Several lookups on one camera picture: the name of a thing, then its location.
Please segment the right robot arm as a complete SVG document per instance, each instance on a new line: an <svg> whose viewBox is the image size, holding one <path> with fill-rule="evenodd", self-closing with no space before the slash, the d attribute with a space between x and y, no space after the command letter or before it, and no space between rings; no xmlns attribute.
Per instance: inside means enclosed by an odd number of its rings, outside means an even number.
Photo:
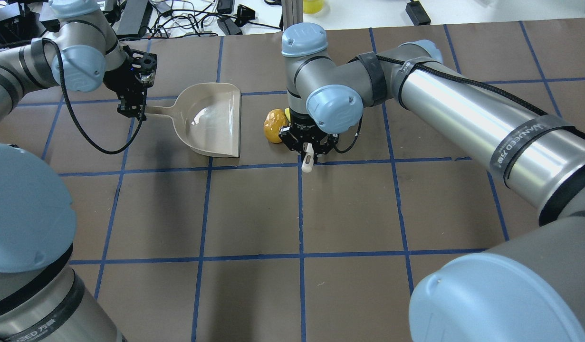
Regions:
<svg viewBox="0 0 585 342"><path fill-rule="evenodd" d="M284 30L290 125L302 169L394 99L538 209L538 228L425 277L408 312L414 342L585 342L585 133L525 100L464 78L429 40L342 66L312 22Z"/></svg>

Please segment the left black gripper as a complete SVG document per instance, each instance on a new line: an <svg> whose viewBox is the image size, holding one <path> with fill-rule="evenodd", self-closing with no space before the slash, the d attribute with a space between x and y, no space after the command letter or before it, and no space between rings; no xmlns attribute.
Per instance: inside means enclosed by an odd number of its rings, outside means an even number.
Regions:
<svg viewBox="0 0 585 342"><path fill-rule="evenodd" d="M117 58L121 64L104 74L104 85L119 99L117 112L127 118L146 120L146 95L154 85L157 54L119 45Z"/></svg>

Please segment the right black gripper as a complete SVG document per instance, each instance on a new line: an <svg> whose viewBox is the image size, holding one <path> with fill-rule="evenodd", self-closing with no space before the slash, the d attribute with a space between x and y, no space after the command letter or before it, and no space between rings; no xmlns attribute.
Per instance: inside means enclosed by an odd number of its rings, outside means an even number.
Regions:
<svg viewBox="0 0 585 342"><path fill-rule="evenodd" d="M291 122L280 130L280 138L292 151L302 152L303 143L312 143L315 157L329 152L338 143L337 134L323 132L318 124L307 114L290 111Z"/></svg>

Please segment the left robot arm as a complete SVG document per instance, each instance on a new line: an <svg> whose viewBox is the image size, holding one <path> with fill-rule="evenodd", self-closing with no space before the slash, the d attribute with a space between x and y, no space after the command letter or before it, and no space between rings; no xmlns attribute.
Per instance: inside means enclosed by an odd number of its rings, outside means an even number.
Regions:
<svg viewBox="0 0 585 342"><path fill-rule="evenodd" d="M27 94L104 84L119 113L146 119L157 56L122 45L95 0L51 0L55 39L0 46L0 122ZM0 342L124 342L125 336L69 264L77 232L72 198L44 160L0 143Z"/></svg>

